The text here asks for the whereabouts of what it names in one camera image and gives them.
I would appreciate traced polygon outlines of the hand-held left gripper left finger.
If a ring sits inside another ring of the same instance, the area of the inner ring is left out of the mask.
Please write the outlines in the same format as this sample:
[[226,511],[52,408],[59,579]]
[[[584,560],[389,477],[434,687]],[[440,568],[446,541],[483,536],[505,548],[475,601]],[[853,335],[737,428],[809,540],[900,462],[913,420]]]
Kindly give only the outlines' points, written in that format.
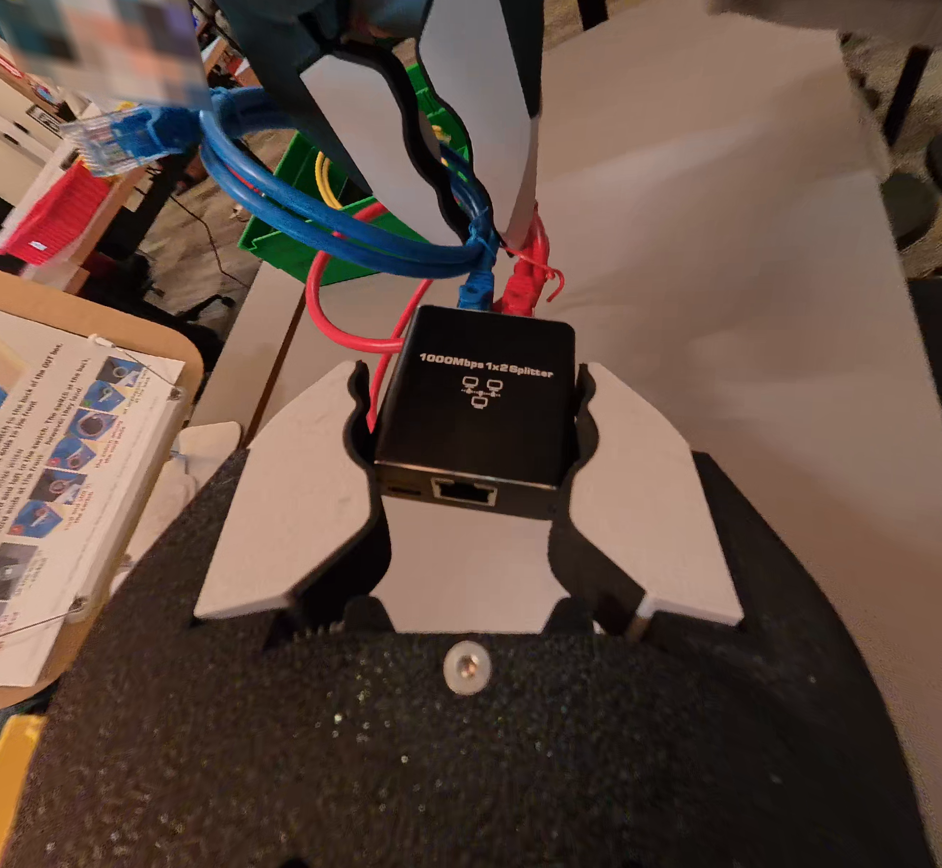
[[338,622],[391,563],[367,426],[369,370],[345,361],[281,409],[247,450],[194,615],[282,611]]

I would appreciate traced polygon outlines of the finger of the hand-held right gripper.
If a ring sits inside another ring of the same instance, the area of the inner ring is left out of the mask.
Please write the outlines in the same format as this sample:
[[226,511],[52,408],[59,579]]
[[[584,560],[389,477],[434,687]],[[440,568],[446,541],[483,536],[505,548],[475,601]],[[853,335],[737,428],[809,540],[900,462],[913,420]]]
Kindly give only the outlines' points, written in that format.
[[544,0],[430,0],[418,38],[507,244],[524,242],[533,215],[543,48]]
[[372,195],[427,242],[463,245],[469,216],[402,63],[374,45],[339,43],[300,79]]

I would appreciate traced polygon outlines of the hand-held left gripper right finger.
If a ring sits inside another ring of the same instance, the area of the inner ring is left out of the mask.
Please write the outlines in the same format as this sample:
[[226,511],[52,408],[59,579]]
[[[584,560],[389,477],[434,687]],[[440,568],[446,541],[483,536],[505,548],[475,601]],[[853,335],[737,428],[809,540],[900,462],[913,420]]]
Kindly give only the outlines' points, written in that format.
[[744,618],[688,442],[599,363],[576,378],[576,457],[559,488],[548,562],[606,634],[657,615],[721,628]]

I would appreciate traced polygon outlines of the green plastic bin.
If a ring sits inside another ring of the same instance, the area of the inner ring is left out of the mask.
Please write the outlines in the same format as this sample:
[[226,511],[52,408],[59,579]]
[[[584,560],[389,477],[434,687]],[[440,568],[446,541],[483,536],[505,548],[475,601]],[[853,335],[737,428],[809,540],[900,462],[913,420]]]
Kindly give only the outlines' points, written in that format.
[[[469,159],[469,148],[465,131],[451,113],[432,95],[430,85],[421,66],[414,62],[407,67],[418,107],[425,113],[441,142],[456,154]],[[319,157],[318,147],[299,132],[293,134],[288,148],[274,167],[274,175],[301,192],[321,200],[320,186],[316,180],[315,162]],[[375,198],[356,188],[346,174],[337,166],[328,168],[328,182],[338,201],[344,203],[343,212],[349,215],[365,210]],[[239,247],[262,262],[304,282],[313,263],[315,250],[277,230],[253,216],[244,230]],[[371,271],[354,263],[332,259],[322,277],[324,286],[371,275]]]

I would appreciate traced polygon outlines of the black ethernet splitter box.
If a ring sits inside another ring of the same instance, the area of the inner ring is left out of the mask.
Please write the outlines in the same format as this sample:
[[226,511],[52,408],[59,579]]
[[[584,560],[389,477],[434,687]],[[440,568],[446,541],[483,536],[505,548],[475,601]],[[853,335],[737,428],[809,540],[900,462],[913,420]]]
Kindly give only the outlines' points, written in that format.
[[420,306],[378,414],[380,489],[552,521],[575,451],[575,411],[569,324]]

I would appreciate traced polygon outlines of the printed instruction sheet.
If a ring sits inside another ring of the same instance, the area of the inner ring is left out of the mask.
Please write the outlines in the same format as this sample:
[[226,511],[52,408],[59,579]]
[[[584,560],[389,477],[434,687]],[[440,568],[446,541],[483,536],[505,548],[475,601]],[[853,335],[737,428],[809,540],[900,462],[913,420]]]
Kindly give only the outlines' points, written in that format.
[[1,685],[36,685],[84,619],[189,394],[184,363],[1,318]]

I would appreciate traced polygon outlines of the wooden instruction board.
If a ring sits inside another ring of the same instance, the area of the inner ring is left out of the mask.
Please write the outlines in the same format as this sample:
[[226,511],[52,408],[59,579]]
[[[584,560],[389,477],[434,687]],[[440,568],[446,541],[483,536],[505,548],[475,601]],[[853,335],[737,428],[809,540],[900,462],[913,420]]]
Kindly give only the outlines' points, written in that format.
[[63,290],[50,288],[9,274],[1,277],[2,311],[25,320],[34,320],[61,331],[87,338],[97,335],[135,354],[177,360],[182,368],[175,389],[180,391],[171,403],[168,429],[149,449],[148,465],[140,486],[135,488],[129,515],[120,524],[114,548],[100,568],[92,569],[92,582],[86,600],[70,608],[53,642],[39,680],[29,686],[2,686],[1,707],[11,708],[43,691],[75,662],[91,627],[107,602],[112,579],[135,531],[137,523],[157,482],[157,476],[171,452],[173,440],[182,429],[193,406],[203,378],[204,363],[196,346],[182,333],[163,324],[128,315]]

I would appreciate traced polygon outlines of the red parts tray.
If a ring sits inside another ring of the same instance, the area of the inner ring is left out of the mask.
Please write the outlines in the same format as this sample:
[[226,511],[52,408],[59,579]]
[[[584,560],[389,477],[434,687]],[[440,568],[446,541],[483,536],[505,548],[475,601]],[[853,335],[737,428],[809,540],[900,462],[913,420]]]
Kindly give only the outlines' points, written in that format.
[[75,162],[3,241],[2,255],[30,266],[53,262],[81,237],[110,191],[110,179],[98,178],[83,162]]

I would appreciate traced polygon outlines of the yellow plastic bin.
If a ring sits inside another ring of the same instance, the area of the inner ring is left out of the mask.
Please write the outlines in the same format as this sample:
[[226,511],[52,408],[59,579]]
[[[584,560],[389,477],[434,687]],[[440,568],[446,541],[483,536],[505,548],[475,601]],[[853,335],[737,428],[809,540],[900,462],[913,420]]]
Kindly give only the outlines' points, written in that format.
[[31,760],[38,747],[45,716],[18,713],[11,716],[1,732],[1,815],[15,815]]

